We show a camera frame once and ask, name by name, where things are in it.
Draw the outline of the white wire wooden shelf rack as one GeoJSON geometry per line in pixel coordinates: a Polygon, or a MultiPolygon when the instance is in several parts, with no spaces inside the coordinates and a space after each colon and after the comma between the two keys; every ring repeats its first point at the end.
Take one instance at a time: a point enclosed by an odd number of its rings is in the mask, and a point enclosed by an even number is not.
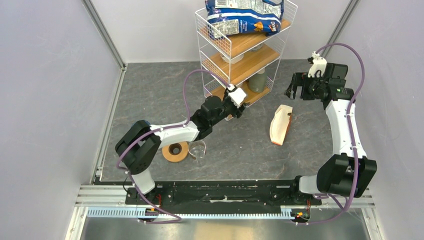
{"type": "Polygon", "coordinates": [[[226,86],[220,79],[242,88],[247,94],[244,100],[247,106],[254,104],[268,94],[273,88],[277,75],[275,71],[271,72],[268,66],[276,68],[279,66],[286,45],[285,41],[290,33],[290,27],[295,19],[297,9],[297,5],[293,2],[284,1],[282,29],[276,36],[253,33],[243,36],[224,36],[219,39],[210,37],[207,28],[206,8],[197,10],[195,22],[201,68],[214,73],[214,75],[202,74],[204,96],[224,96],[226,86]],[[260,50],[250,51],[251,48],[259,44],[263,44],[260,50]],[[244,54],[244,57],[238,63],[229,64],[221,59],[220,54],[230,58],[244,54]],[[265,69],[267,74],[266,86],[264,91],[260,93],[252,92],[248,87],[248,80],[261,69],[265,69]]]}

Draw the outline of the clear glass carafe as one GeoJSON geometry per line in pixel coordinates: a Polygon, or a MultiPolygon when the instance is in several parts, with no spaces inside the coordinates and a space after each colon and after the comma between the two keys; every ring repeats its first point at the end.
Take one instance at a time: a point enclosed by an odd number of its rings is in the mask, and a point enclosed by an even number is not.
{"type": "Polygon", "coordinates": [[[203,140],[191,141],[188,143],[188,154],[197,167],[204,163],[206,155],[206,143],[203,140]]]}

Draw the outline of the round wooden dripper stand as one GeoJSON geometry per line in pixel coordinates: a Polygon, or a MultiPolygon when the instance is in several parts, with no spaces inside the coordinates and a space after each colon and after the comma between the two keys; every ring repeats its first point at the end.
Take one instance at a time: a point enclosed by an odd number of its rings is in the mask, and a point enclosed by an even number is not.
{"type": "Polygon", "coordinates": [[[183,161],[188,154],[189,146],[186,141],[166,145],[162,148],[163,157],[171,163],[183,161]]]}

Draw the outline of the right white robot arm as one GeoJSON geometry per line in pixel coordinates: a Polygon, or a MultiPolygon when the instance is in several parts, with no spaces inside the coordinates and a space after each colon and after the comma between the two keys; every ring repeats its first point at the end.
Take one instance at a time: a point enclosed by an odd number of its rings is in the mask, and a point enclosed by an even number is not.
{"type": "Polygon", "coordinates": [[[362,196],[377,172],[377,162],[362,148],[355,120],[354,90],[347,88],[345,64],[327,63],[313,74],[295,72],[285,95],[305,101],[320,100],[328,117],[332,137],[332,156],[316,175],[297,176],[297,186],[288,191],[289,200],[300,205],[309,194],[335,194],[354,198],[362,196]]]}

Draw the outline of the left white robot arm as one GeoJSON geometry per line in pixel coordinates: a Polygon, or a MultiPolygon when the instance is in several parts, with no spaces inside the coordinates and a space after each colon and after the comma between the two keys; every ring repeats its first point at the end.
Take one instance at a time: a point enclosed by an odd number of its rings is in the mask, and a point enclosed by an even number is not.
{"type": "Polygon", "coordinates": [[[147,205],[157,198],[149,167],[159,149],[180,142],[204,139],[212,133],[213,126],[228,116],[239,118],[245,109],[246,97],[247,94],[241,88],[227,89],[223,98],[216,95],[207,97],[187,122],[153,125],[139,120],[134,123],[115,145],[115,152],[138,189],[137,197],[147,205]]]}

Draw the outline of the white coffee filter stack holder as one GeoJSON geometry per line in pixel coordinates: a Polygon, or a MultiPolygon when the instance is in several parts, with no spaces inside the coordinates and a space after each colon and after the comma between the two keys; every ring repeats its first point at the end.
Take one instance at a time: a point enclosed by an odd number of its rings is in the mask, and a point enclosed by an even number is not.
{"type": "Polygon", "coordinates": [[[269,136],[272,143],[282,146],[292,122],[293,107],[281,104],[270,123],[269,136]]]}

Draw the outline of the grey green spray bottle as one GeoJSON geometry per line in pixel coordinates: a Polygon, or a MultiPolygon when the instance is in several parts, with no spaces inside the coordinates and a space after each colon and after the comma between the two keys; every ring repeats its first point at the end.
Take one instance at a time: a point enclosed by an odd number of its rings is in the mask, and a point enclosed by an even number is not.
{"type": "Polygon", "coordinates": [[[254,93],[261,93],[264,91],[267,82],[266,69],[263,68],[248,80],[248,88],[254,93]]]}

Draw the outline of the white plastic jug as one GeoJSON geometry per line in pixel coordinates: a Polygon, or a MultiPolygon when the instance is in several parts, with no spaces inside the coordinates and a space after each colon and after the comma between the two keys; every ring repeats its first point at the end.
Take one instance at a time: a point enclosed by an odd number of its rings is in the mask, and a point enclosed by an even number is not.
{"type": "Polygon", "coordinates": [[[236,64],[244,58],[244,54],[240,54],[235,57],[228,57],[224,54],[220,54],[221,59],[227,64],[236,64]]]}

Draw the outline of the blue chips bag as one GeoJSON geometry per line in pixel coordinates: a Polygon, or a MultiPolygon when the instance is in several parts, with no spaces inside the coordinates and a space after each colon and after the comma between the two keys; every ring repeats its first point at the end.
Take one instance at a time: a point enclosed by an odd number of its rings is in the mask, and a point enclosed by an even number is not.
{"type": "Polygon", "coordinates": [[[207,30],[214,40],[240,34],[272,36],[281,30],[283,0],[206,0],[207,30]]]}

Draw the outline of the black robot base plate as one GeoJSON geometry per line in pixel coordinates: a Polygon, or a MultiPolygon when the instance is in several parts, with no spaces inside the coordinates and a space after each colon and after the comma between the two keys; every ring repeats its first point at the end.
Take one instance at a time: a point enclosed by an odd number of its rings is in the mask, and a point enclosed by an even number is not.
{"type": "Polygon", "coordinates": [[[320,206],[294,179],[158,181],[145,195],[175,214],[277,214],[282,206],[320,206]]]}

